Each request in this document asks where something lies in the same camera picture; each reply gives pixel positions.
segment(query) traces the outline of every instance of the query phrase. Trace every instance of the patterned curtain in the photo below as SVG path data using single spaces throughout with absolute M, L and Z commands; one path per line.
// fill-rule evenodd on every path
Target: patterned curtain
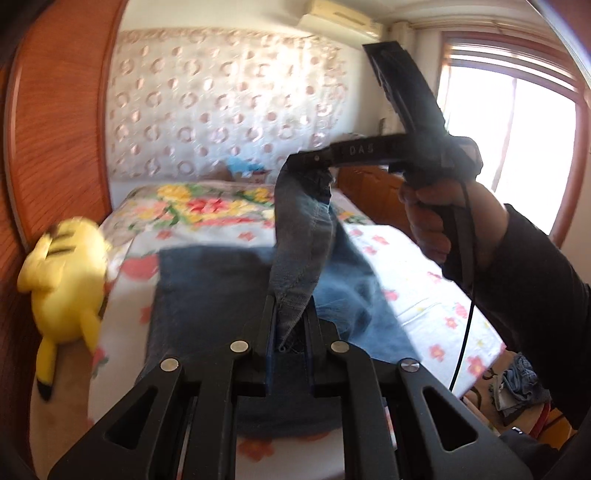
M 121 32 L 107 99 L 109 174 L 194 181 L 230 157 L 276 174 L 290 153 L 328 143 L 344 81 L 339 49 L 320 37 Z

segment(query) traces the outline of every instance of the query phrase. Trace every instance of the pikachu plush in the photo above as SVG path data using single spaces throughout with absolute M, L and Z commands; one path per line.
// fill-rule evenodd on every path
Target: pikachu plush
M 36 376 L 46 401 L 53 389 L 57 346 L 82 337 L 88 350 L 95 351 L 109 248 L 97 224 L 71 218 L 44 234 L 21 268 L 17 288 L 31 292 L 35 324 L 42 335 Z

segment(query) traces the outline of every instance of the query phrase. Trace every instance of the black cable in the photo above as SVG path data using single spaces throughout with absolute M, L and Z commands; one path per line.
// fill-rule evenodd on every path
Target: black cable
M 474 218 L 472 217 L 472 207 L 470 205 L 470 197 L 468 196 L 468 190 L 466 188 L 466 184 L 464 182 L 460 182 L 462 187 L 462 193 L 464 195 L 464 203 L 466 204 L 466 210 L 468 210 L 468 215 L 470 217 L 470 230 L 472 231 L 472 262 L 474 263 L 474 270 L 476 270 L 476 229 L 474 227 Z M 468 343 L 468 336 L 470 335 L 470 327 L 472 325 L 472 315 L 474 314 L 474 304 L 476 300 L 476 293 L 475 293 L 475 279 L 472 279 L 472 288 L 470 292 L 471 297 L 471 304 L 470 304 L 470 312 L 468 313 L 468 320 L 466 322 L 466 331 L 464 333 L 464 341 L 462 342 L 462 348 L 460 349 L 460 356 L 457 359 L 456 364 L 456 371 L 453 373 L 452 382 L 449 384 L 449 390 L 452 391 L 454 385 L 456 385 L 457 376 L 460 374 L 460 369 L 462 367 L 462 361 L 464 360 L 464 354 L 466 353 L 466 345 Z

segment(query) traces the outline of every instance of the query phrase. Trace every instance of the wooden furniture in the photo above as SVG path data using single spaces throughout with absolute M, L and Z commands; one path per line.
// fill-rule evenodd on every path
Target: wooden furniture
M 337 179 L 337 187 L 375 223 L 396 227 L 412 238 L 404 205 L 398 200 L 402 183 L 402 177 L 380 167 L 344 167 Z
M 111 211 L 104 94 L 126 0 L 56 0 L 0 70 L 0 433 L 31 463 L 29 403 L 39 337 L 16 291 L 27 251 L 54 222 Z

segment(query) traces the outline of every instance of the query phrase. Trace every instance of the jeans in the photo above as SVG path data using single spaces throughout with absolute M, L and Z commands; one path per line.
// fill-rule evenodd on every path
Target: jeans
M 277 246 L 195 245 L 162 250 L 142 377 L 167 356 L 190 362 L 241 337 L 260 318 L 265 298 L 277 302 L 274 376 L 265 398 L 241 398 L 238 432 L 249 437 L 307 436 L 338 428 L 338 398 L 309 392 L 303 329 L 314 294 L 317 312 L 341 338 L 383 361 L 416 353 L 389 308 L 378 279 L 330 210 L 328 171 L 284 168 L 275 188 Z

